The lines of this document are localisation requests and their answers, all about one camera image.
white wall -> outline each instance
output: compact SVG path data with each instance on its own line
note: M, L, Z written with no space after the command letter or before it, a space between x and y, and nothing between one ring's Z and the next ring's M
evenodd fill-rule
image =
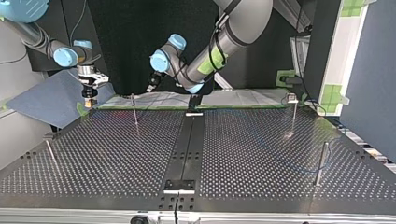
M0 63L17 60L24 54L21 40L0 22ZM42 73L32 72L28 57L17 63L0 64L0 103L43 80ZM48 124L0 108L0 169L37 146L48 132Z
M0 63L19 59L26 52L21 40L0 22ZM18 63L0 64L0 102L43 81L42 73L32 72L29 59Z

metal plate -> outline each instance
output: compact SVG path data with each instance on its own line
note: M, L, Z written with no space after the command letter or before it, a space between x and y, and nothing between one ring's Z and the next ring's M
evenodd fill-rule
M384 204L396 205L395 176L388 169L368 163L368 155L362 159L363 152L356 152L358 146L326 119L299 109L293 122L292 113L291 108L206 111L200 198L194 208L396 214L394 209L382 209ZM324 142L331 143L331 156L321 187L315 188ZM326 203L328 210L319 209L321 202L328 201L335 203ZM382 212L368 210L361 203Z
M2 171L0 205L157 210L183 112L137 113L97 111L51 143L56 161L41 146Z

perforated metal table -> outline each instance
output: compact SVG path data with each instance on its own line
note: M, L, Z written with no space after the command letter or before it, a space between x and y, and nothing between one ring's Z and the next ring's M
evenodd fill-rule
M95 111L50 143L56 160L43 143L0 171L0 207L396 215L391 171L310 109L292 113L138 111L136 126L133 111ZM167 180L194 180L195 194L163 194Z

light blue joint cap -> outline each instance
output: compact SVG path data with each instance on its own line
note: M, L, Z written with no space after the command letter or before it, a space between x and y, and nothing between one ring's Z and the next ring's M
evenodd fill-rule
M59 48L55 50L53 59L62 67L73 67L78 64L78 55L69 48Z
M49 8L50 0L0 0L0 15L11 21L34 22Z
M184 50L187 46L187 41L181 35L173 34L168 40L171 44L181 50Z
M73 44L74 44L74 46L77 46L77 47L92 49L92 43L89 40L75 40Z
M164 73L169 69L169 60L162 50L155 50L149 62L151 67L157 72Z
M186 89L186 91L189 91L191 94L195 94L195 93L197 93L203 86L204 86L204 83L203 83L203 84L197 84L197 85L195 85L195 86L192 87L192 88Z

green tape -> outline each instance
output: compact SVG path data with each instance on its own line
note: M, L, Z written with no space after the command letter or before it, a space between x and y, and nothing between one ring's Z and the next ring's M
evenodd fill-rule
M198 109L279 109L284 105L199 105Z
M212 59L213 59L213 64L218 68L224 67L223 63L223 58L221 56L221 53L218 49L218 47L215 47L212 49ZM209 56L205 59L203 63L198 67L198 71L204 75L209 75L213 71L215 71L215 68L212 66L212 62L210 62Z
M8 110L7 103L11 98L7 98L3 101L0 101L0 110Z
M134 108L131 107L130 105L110 105L110 106L100 106L98 107L100 110L122 110L122 109L128 109L128 110L133 110ZM149 108L147 106L137 106L135 110L186 110L186 106L150 106Z
M76 110L80 116L85 117L90 113L90 111L85 110L85 107L82 103L77 102Z
M281 81L280 79L282 77L295 77L295 76L296 76L296 71L294 71L294 70L279 70L279 71L277 71L276 86L292 88L293 85L287 85L285 82Z
M341 85L324 86L320 105L326 109L327 113L335 113L337 106L341 104L341 88Z
M341 17L359 17L364 0L344 0Z
M308 98L308 94L304 93L301 96L300 106L304 106L305 105L306 98Z

